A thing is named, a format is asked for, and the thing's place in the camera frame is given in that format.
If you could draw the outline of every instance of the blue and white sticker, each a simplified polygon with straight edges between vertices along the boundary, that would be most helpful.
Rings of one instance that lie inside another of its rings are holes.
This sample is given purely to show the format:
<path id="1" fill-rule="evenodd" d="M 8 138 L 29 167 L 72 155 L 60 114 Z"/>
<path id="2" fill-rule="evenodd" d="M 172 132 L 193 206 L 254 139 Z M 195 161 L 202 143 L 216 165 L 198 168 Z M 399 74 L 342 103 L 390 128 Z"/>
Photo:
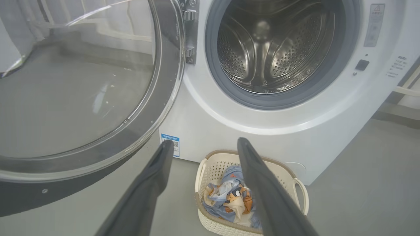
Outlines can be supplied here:
<path id="1" fill-rule="evenodd" d="M 165 140 L 172 140 L 173 142 L 173 156 L 179 157 L 179 138 L 167 134 L 162 134 L 162 142 Z"/>

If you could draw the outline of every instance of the door hinge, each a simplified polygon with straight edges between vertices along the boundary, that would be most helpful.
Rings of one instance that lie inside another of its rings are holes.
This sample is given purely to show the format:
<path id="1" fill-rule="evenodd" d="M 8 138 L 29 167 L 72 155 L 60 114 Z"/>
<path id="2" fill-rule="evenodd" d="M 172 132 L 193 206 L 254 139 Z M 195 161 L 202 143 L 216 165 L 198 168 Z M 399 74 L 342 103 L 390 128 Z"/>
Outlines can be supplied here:
<path id="1" fill-rule="evenodd" d="M 195 65 L 197 58 L 199 0 L 180 0 L 185 26 L 185 61 Z"/>

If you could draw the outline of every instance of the stainless steel drum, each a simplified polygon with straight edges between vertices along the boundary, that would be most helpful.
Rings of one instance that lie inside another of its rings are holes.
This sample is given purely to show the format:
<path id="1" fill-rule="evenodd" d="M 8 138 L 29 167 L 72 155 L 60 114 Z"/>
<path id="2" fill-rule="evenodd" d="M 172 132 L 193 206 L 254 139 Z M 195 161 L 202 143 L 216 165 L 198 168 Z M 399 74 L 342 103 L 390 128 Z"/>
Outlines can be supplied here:
<path id="1" fill-rule="evenodd" d="M 334 24 L 334 14 L 316 0 L 234 0 L 219 29 L 220 64 L 250 92 L 286 91 L 322 63 Z"/>

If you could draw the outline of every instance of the washing machine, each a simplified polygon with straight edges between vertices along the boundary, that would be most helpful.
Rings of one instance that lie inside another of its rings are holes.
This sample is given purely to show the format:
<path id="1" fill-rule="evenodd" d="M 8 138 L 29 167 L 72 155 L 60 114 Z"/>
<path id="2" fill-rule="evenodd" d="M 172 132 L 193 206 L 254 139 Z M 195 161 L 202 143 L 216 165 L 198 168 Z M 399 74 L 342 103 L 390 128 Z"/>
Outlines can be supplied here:
<path id="1" fill-rule="evenodd" d="M 415 0 L 3 1 L 0 215 L 94 184 L 158 130 L 195 162 L 245 137 L 311 184 L 420 55 L 419 11 Z"/>

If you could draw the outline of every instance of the laundry basket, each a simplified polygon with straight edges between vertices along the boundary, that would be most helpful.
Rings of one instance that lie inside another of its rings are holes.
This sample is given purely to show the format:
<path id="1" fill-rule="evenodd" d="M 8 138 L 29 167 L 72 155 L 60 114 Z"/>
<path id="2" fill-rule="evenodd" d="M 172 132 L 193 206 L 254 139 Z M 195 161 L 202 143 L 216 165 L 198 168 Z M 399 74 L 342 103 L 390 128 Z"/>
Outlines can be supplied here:
<path id="1" fill-rule="evenodd" d="M 262 159 L 268 169 L 273 172 L 280 184 L 289 193 L 299 209 L 301 207 L 297 198 L 296 184 L 300 186 L 304 200 L 302 213 L 307 215 L 309 210 L 309 196 L 302 182 L 284 164 L 267 158 Z M 231 165 L 240 164 L 238 152 L 228 150 L 211 152 L 201 161 L 195 179 L 195 201 L 198 207 L 198 217 L 204 228 L 220 235 L 262 235 L 263 232 L 259 229 L 238 225 L 211 215 L 202 204 L 203 192 L 206 186 L 210 182 L 221 184 L 224 170 Z"/>

